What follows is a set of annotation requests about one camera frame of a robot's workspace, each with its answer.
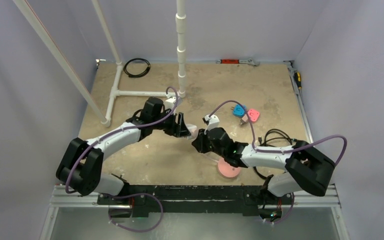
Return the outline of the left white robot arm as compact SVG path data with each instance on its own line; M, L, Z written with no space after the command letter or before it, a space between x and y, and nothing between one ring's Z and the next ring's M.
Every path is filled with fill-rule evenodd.
M123 148L140 142L154 130L176 138L193 139L197 126L186 124L184 114L175 112L175 96L163 101L149 97L142 109L136 111L121 126L101 136L83 140L73 139L56 170L56 178L65 183L66 192L87 196L92 192L107 194L118 205L126 203L129 191L120 176L102 173L103 162Z

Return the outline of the pink round power strip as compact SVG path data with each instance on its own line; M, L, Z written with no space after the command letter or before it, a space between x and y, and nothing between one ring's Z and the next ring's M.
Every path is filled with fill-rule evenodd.
M231 166L225 161L224 158L221 157L217 161L217 171L224 178L235 179L241 173L241 168Z

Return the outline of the pink plug adapter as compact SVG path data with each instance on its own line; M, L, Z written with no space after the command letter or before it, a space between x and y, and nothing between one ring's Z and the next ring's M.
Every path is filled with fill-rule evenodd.
M252 123L255 123L260 117L260 112L253 108L249 109L247 114L249 116L249 121Z

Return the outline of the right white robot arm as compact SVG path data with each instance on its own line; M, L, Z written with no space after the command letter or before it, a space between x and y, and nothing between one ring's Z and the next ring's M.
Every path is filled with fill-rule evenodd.
M285 194L305 191L323 197L336 167L333 160L306 141L284 147L255 147L233 141L222 127L200 129L191 143L202 154L214 153L235 168L267 167L284 172L268 177L260 196L268 204Z

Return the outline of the dusty pink plug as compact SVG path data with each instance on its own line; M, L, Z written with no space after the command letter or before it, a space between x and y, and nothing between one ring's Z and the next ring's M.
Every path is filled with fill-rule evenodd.
M240 119L239 125L240 125L240 126L244 126L244 125L246 125L248 122L249 122L249 118L248 118L248 116L247 116L247 115L244 115L244 116Z

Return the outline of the blue plug adapter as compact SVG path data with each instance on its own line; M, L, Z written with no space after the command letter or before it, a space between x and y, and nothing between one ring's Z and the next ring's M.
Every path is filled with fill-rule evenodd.
M232 106L230 109L232 110L232 114L238 118L242 118L247 111L246 106L241 106L240 104Z

